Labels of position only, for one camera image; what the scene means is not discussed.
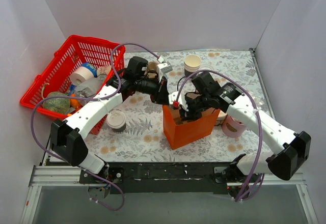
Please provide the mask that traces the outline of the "stack of paper cups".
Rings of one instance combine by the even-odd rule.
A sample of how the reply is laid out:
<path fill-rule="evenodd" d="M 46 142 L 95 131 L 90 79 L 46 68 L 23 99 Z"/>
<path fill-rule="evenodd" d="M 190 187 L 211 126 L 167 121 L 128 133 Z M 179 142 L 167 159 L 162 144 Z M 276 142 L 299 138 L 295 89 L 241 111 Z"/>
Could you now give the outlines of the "stack of paper cups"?
<path fill-rule="evenodd" d="M 195 54 L 187 55 L 184 59 L 184 74 L 189 76 L 199 70 L 202 60 Z"/>

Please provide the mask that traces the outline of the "red plastic basket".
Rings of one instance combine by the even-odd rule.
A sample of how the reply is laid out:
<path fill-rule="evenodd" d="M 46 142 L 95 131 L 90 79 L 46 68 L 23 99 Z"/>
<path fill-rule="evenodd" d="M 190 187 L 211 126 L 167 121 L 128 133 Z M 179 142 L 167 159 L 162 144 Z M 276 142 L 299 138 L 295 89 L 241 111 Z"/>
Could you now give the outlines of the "red plastic basket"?
<path fill-rule="evenodd" d="M 114 61 L 117 71 L 121 70 L 124 68 L 125 47 L 114 51 L 116 46 L 117 43 L 100 38 L 71 35 L 55 52 L 43 73 L 35 77 L 20 105 L 33 109 L 51 92 L 65 94 L 72 85 L 77 86 L 88 78 L 96 77 L 97 69 L 110 66 L 111 61 Z"/>

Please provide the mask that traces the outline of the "white plastic cup lid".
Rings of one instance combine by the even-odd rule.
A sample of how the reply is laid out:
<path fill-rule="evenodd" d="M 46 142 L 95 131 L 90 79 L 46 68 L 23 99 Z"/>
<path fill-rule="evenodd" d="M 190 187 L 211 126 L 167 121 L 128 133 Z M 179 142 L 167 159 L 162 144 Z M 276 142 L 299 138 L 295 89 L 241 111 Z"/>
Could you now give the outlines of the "white plastic cup lid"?
<path fill-rule="evenodd" d="M 119 127 L 126 123 L 126 115 L 121 111 L 114 110 L 108 113 L 106 123 L 110 128 Z"/>

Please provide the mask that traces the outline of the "orange paper bag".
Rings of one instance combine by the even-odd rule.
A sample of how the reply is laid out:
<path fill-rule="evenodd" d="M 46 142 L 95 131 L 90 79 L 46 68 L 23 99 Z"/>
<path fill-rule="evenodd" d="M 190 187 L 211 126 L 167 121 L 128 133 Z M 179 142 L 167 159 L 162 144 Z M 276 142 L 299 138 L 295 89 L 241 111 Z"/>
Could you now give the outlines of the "orange paper bag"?
<path fill-rule="evenodd" d="M 162 107 L 163 131 L 171 149 L 176 150 L 209 136 L 215 127 L 220 110 L 210 108 L 195 121 L 182 121 L 179 111 L 167 105 Z"/>

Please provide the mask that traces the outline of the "cardboard cup carrier stack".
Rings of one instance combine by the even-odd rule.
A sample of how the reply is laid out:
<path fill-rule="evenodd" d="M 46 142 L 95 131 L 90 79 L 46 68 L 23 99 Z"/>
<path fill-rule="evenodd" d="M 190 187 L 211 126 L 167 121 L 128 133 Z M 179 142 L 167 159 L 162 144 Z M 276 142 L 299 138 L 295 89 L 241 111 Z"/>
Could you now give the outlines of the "cardboard cup carrier stack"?
<path fill-rule="evenodd" d="M 149 62 L 146 72 L 145 78 L 146 79 L 153 79 L 153 80 L 160 80 L 162 77 L 162 72 L 158 67 L 158 63 L 156 62 Z"/>

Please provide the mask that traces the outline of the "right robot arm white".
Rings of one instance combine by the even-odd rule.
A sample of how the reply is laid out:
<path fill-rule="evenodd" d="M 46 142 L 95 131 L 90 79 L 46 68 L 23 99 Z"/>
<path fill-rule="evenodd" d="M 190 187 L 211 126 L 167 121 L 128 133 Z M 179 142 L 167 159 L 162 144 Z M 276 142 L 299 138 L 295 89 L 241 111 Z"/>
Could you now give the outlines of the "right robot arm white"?
<path fill-rule="evenodd" d="M 197 120 L 209 108 L 220 109 L 242 122 L 259 136 L 259 144 L 266 143 L 272 151 L 265 162 L 269 171 L 281 180 L 288 181 L 308 159 L 311 136 L 297 133 L 258 109 L 252 96 L 233 80 L 220 84 L 212 78 L 213 71 L 199 70 L 186 79 L 191 80 L 199 96 L 190 99 L 181 94 L 182 88 L 171 95 L 171 105 L 180 108 L 181 116 Z"/>

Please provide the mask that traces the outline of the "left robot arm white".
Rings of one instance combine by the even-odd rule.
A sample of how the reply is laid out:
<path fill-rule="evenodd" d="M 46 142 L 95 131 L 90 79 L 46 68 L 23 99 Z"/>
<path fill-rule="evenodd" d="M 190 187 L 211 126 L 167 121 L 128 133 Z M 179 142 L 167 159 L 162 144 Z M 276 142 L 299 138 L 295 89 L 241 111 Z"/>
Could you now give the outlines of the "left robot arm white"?
<path fill-rule="evenodd" d="M 110 78 L 93 101 L 64 121 L 56 120 L 51 125 L 51 149 L 71 166 L 80 166 L 90 171 L 92 179 L 97 183 L 108 179 L 108 170 L 104 167 L 105 161 L 91 153 L 84 142 L 95 125 L 135 92 L 150 95 L 155 104 L 169 103 L 165 74 L 172 71 L 171 64 L 158 64 L 153 71 L 158 75 L 157 78 L 148 78 L 147 66 L 146 59 L 132 57 L 128 66 Z"/>

